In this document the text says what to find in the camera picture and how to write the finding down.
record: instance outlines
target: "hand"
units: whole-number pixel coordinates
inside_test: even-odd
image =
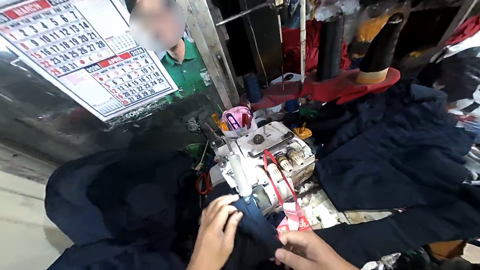
[[[287,232],[279,239],[294,253],[280,248],[275,258],[294,270],[358,270],[311,230]]]
[[[230,205],[238,199],[238,195],[222,196],[203,210],[200,229],[187,270],[220,270],[226,263],[233,251],[235,232],[243,216],[236,207]]]

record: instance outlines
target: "red cloth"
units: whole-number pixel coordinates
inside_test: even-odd
[[[465,39],[473,36],[480,30],[480,15],[473,16],[464,21],[460,25],[455,33],[447,40],[445,45],[453,45],[464,41]]]
[[[322,22],[309,20],[305,24],[307,38],[305,44],[305,72],[311,72],[317,68],[318,63],[318,43],[320,42],[320,27]],[[284,72],[300,74],[300,28],[282,28],[282,49]],[[340,68],[348,70],[350,59],[347,55],[347,45],[342,43],[342,59]]]
[[[253,111],[275,107],[287,100],[310,96],[310,99],[321,102],[329,102],[335,99],[337,104],[349,102],[368,93],[378,94],[388,88],[400,79],[400,71],[389,68],[387,77],[381,83],[372,85],[361,85],[355,81],[359,74],[359,69],[341,72],[338,77],[323,82],[315,81],[315,72],[311,72],[305,78],[303,87],[301,82],[285,82],[270,85],[262,90],[262,100],[257,103],[251,103]],[[247,97],[243,95],[241,100],[246,104]]]

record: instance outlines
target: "green polo shirt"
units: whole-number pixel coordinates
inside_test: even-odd
[[[185,38],[183,42],[185,42],[185,58],[181,64],[168,52],[161,60],[168,74],[179,87],[178,91],[165,96],[168,102],[173,101],[175,96],[185,98],[213,84],[197,46]]]

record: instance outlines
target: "calendar page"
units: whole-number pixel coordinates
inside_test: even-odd
[[[178,90],[118,0],[0,1],[9,48],[103,121]]]

